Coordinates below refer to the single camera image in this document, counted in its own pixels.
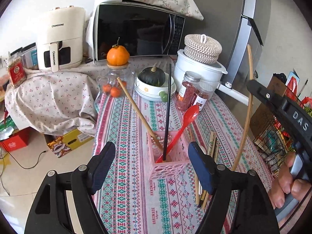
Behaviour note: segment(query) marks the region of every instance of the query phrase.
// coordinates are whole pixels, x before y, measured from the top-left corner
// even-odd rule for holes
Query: hand
[[[290,174],[289,168],[293,166],[295,160],[295,153],[289,152],[284,164],[280,167],[278,177],[273,181],[272,188],[269,190],[268,195],[271,200],[272,206],[275,209],[281,208],[285,202],[285,195],[291,193],[292,196],[299,202],[307,194],[311,187],[309,182],[301,179],[293,180]],[[282,226],[285,221],[290,217],[292,212],[283,220],[279,222],[279,226]]]

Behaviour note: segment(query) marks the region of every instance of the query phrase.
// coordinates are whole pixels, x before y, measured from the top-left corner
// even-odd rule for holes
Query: pink plastic basket
[[[155,131],[158,140],[163,145],[165,132]],[[177,131],[169,131],[168,145],[176,135]],[[180,140],[172,148],[166,159],[170,162],[155,163],[155,161],[161,156],[162,151],[157,147],[154,139],[149,137],[149,153],[148,153],[148,177],[149,179],[168,178],[174,175],[178,175],[184,167],[190,163],[188,158],[188,143],[185,140],[184,134],[182,134]]]

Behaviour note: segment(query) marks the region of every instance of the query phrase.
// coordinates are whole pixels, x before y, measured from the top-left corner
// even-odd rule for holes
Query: white wall
[[[36,42],[38,16],[54,7],[83,7],[89,16],[94,0],[12,0],[0,18],[0,55]]]
[[[258,81],[267,86],[273,73],[296,70],[299,92],[308,84],[300,99],[312,91],[312,31],[293,0],[271,0],[271,17],[266,42],[257,72]]]

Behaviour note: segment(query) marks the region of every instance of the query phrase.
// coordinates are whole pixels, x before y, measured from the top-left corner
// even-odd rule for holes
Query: bamboo chopstick
[[[211,131],[210,132],[210,142],[209,142],[208,154],[213,159],[215,159],[216,156],[218,156],[219,140],[217,140],[216,138],[217,138],[216,132]],[[201,201],[203,201],[202,205],[201,205],[202,209],[205,209],[205,206],[206,206],[208,198],[209,198],[209,193],[207,191],[205,191],[205,192],[206,193],[202,194],[202,199],[201,199]]]
[[[216,160],[218,159],[218,152],[219,152],[219,140],[216,143],[216,148],[215,148],[215,156],[214,156],[214,161],[216,162]]]
[[[194,172],[195,176],[195,199],[196,199],[196,205],[199,205],[199,184],[198,184],[198,177],[197,174]]]
[[[199,201],[199,204],[197,207],[202,207],[203,203],[204,203],[204,199],[205,199],[205,196],[207,194],[207,191],[205,190],[203,193],[202,193],[202,198],[200,199]]]
[[[145,126],[145,128],[147,129],[147,131],[149,132],[149,134],[153,137],[154,142],[156,143],[156,145],[158,146],[158,148],[160,150],[163,150],[163,146],[161,145],[161,143],[159,142],[159,140],[157,139],[157,136],[155,135],[154,131],[151,129],[151,127],[149,126],[149,124],[147,123],[146,119],[144,118],[143,114],[141,113],[140,109],[138,108],[138,106],[136,105],[136,103],[134,102],[134,100],[132,99],[132,97],[130,96],[129,92],[127,91],[127,89],[125,88],[125,86],[123,85],[121,79],[119,77],[117,77],[117,80],[121,86],[121,88],[124,90],[124,93],[126,94],[127,98],[129,99],[131,105],[133,106],[134,110],[136,111],[136,113],[138,114],[139,118],[141,119],[143,125]]]

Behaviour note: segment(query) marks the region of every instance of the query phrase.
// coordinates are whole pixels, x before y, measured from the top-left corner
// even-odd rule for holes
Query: red bag
[[[287,90],[285,95],[292,99],[293,101],[297,101],[297,79],[293,76],[287,85]]]
[[[309,97],[305,97],[301,103],[305,106],[306,104],[308,104],[307,106],[312,108],[312,98]]]

